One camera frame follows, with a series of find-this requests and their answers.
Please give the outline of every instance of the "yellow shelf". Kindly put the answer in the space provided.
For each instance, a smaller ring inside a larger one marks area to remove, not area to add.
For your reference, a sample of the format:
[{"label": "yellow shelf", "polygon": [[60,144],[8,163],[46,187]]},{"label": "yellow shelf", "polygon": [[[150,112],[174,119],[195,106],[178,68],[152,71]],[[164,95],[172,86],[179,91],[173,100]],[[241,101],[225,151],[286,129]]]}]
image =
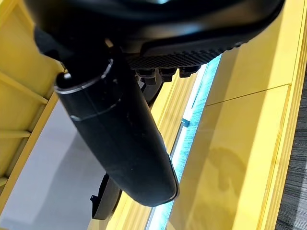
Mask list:
[{"label": "yellow shelf", "polygon": [[57,101],[52,85],[63,71],[38,52],[33,26],[22,0],[0,0],[0,213]]}]

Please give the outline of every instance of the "blue light strip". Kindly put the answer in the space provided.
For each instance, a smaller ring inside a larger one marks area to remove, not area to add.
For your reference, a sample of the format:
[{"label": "blue light strip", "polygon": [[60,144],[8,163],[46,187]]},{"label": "blue light strip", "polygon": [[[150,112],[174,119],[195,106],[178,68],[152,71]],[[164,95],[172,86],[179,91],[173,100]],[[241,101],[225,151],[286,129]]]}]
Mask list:
[{"label": "blue light strip", "polygon": [[[192,117],[190,119],[188,127],[184,126],[179,136],[177,145],[175,146],[175,152],[172,157],[172,163],[180,182],[189,152],[196,134],[198,124],[201,119],[202,112],[204,110],[209,91],[216,74],[218,64],[221,56],[213,59],[208,65],[207,69],[202,77],[200,88],[197,89],[198,93],[195,95],[195,101],[193,103]],[[163,204],[153,208],[150,220],[146,226],[146,230],[164,230],[166,228],[172,207],[173,201],[167,204]]]}]

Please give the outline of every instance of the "yellow wall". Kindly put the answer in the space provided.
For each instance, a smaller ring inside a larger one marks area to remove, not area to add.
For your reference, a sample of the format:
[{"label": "yellow wall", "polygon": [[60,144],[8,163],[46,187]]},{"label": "yellow wall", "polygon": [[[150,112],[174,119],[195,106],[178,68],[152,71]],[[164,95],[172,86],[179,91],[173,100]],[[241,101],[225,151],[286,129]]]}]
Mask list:
[{"label": "yellow wall", "polygon": [[239,49],[213,81],[174,203],[176,230],[274,229],[306,67],[306,3]]}]

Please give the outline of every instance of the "white wall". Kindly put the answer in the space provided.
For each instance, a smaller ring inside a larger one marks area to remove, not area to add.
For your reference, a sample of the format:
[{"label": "white wall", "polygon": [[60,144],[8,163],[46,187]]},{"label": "white wall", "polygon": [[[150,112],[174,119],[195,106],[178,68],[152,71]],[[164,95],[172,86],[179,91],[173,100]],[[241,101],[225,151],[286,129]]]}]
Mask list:
[{"label": "white wall", "polygon": [[9,230],[85,230],[105,171],[60,103],[40,135],[0,218]]}]

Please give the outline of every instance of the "grey carpet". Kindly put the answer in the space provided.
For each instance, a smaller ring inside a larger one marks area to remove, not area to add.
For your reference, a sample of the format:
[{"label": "grey carpet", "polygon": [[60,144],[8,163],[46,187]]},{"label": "grey carpet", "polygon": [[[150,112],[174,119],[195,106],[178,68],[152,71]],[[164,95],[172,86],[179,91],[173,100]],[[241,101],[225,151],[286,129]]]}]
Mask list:
[{"label": "grey carpet", "polygon": [[307,230],[307,76],[276,230]]}]

